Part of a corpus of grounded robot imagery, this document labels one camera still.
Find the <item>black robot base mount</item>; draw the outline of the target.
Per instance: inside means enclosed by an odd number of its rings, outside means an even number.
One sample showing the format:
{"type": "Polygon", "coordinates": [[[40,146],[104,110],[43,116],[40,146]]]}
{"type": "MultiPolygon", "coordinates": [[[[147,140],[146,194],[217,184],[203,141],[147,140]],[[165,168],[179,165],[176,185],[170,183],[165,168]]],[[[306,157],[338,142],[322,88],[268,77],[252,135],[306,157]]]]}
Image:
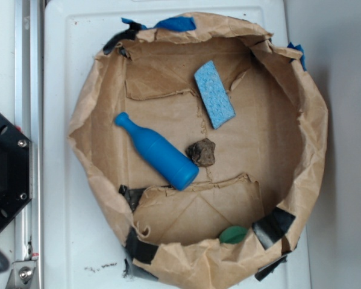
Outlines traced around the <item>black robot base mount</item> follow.
{"type": "Polygon", "coordinates": [[[31,199],[31,141],[0,113],[0,233],[31,199]]]}

